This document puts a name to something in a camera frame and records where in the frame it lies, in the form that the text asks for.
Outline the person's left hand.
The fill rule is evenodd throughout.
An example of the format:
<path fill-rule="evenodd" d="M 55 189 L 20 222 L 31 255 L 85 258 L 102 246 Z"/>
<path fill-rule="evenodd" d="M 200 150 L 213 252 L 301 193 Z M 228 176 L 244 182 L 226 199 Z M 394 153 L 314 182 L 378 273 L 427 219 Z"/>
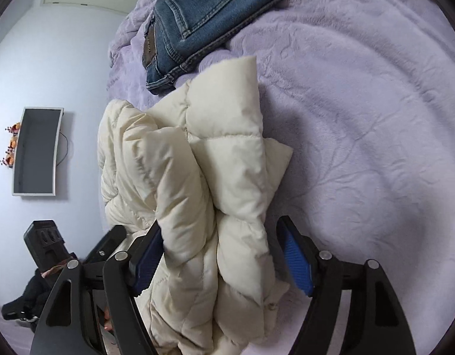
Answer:
<path fill-rule="evenodd" d="M 104 309 L 104 324 L 103 324 L 104 330 L 107 331 L 108 333 L 113 334 L 114 333 L 114 327 L 111 321 L 111 317 L 109 314 L 109 308 L 108 306 L 105 307 Z"/>

